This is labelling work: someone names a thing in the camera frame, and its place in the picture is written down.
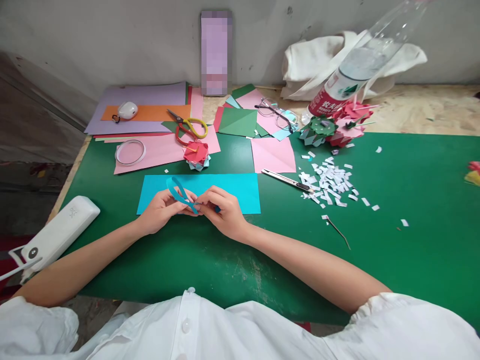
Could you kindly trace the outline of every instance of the bottle label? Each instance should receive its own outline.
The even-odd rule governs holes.
[[[353,80],[337,69],[313,98],[308,110],[315,116],[331,115],[354,96],[367,80]]]

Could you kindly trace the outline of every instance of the hand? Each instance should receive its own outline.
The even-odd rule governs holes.
[[[204,214],[220,232],[241,243],[247,242],[247,231],[250,224],[240,210],[239,201],[225,190],[212,186],[196,200],[195,208]]]
[[[185,189],[188,200],[194,203],[197,200],[197,195]],[[145,211],[138,219],[134,221],[140,236],[148,234],[155,234],[170,220],[175,214],[185,214],[193,217],[198,215],[193,213],[192,209],[184,203],[174,199],[170,191],[163,190],[157,192]]]

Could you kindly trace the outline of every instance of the glasses lens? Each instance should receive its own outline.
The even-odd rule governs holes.
[[[278,108],[277,104],[269,97],[263,98],[259,105],[258,111],[265,117],[271,116]]]
[[[298,130],[299,117],[297,116],[297,114],[295,114],[290,110],[282,110],[282,109],[279,109],[277,112],[279,113],[279,115],[276,118],[276,125],[279,128],[283,129],[287,127],[290,123],[293,131]]]

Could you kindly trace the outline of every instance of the yellow scissor handle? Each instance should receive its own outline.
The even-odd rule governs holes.
[[[189,117],[188,119],[184,120],[183,121],[184,123],[186,123],[188,125],[188,127],[190,128],[191,132],[195,134],[195,136],[199,139],[203,139],[207,136],[207,134],[209,133],[209,128],[207,126],[207,124],[205,122],[203,122],[202,120],[200,119],[195,119],[193,117]],[[205,133],[203,135],[199,135],[193,125],[191,124],[192,123],[199,123],[203,128],[205,128]]]

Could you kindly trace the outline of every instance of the green cutting mat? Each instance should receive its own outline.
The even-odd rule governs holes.
[[[292,135],[297,168],[313,175],[313,163],[330,156],[330,146],[305,148]],[[221,152],[210,167],[190,171],[183,161],[113,175],[117,143],[92,141],[64,204],[89,197],[98,218],[66,251],[72,251],[134,220],[145,175],[228,174],[254,171],[250,141],[218,134]],[[383,147],[376,153],[378,146]],[[480,329],[480,188],[465,183],[467,164],[480,159],[480,138],[469,136],[367,133],[335,156],[353,165],[353,185],[371,205],[346,198],[348,207],[321,209],[301,191],[258,175],[261,214],[249,222],[331,252],[370,273],[394,292],[456,312]],[[287,174],[297,179],[296,174]],[[347,237],[351,251],[331,225]],[[406,219],[410,227],[403,227]],[[175,216],[113,261],[82,294],[154,303],[197,293],[221,307],[255,300],[298,321],[345,324],[348,316],[262,253],[220,234],[205,217]]]

